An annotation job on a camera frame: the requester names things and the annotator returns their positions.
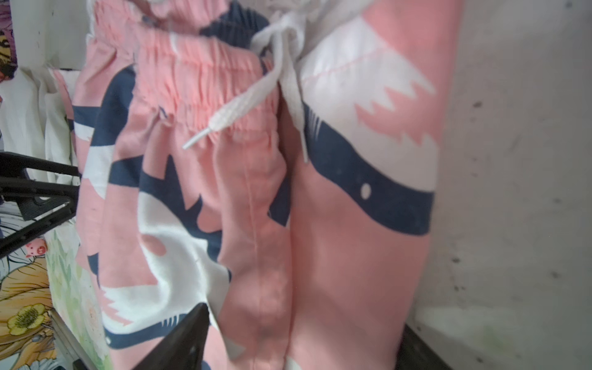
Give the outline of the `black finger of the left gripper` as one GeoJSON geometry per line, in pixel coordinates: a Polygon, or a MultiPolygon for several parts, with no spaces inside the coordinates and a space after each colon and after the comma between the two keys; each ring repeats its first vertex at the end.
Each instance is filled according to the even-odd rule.
{"type": "Polygon", "coordinates": [[[80,187],[32,180],[27,171],[37,170],[78,177],[76,166],[10,152],[1,153],[1,199],[15,202],[29,224],[1,239],[1,257],[75,217],[80,187]]]}

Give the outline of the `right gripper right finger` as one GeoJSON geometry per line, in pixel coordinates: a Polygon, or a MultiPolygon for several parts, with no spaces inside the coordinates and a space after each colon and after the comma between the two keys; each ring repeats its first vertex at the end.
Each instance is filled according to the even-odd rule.
{"type": "Polygon", "coordinates": [[[402,333],[395,370],[452,370],[408,325],[402,333]]]}

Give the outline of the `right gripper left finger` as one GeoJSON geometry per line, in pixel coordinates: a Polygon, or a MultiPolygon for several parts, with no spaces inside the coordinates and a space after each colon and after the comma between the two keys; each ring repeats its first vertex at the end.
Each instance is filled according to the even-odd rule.
{"type": "Polygon", "coordinates": [[[134,370],[199,370],[210,327],[209,309],[199,303],[134,370]]]}

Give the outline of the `white printed t-shirt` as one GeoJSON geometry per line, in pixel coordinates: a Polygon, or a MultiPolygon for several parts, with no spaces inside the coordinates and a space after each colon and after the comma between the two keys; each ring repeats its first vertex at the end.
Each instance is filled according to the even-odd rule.
{"type": "Polygon", "coordinates": [[[4,151],[66,165],[78,164],[73,122],[58,81],[46,68],[18,69],[1,83],[4,151]]]}

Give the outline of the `pink patterned garment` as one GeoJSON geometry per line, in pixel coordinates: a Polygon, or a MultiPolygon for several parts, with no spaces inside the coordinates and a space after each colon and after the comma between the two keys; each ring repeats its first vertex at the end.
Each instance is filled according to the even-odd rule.
{"type": "Polygon", "coordinates": [[[393,369],[460,1],[89,1],[80,247],[116,369],[208,306],[205,369],[393,369]]]}

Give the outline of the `aluminium front rail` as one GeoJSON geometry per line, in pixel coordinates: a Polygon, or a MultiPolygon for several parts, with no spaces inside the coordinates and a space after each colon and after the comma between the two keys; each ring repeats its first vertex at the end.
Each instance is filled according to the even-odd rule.
{"type": "Polygon", "coordinates": [[[85,352],[74,334],[55,309],[49,312],[54,331],[57,360],[65,370],[97,370],[92,359],[85,352]]]}

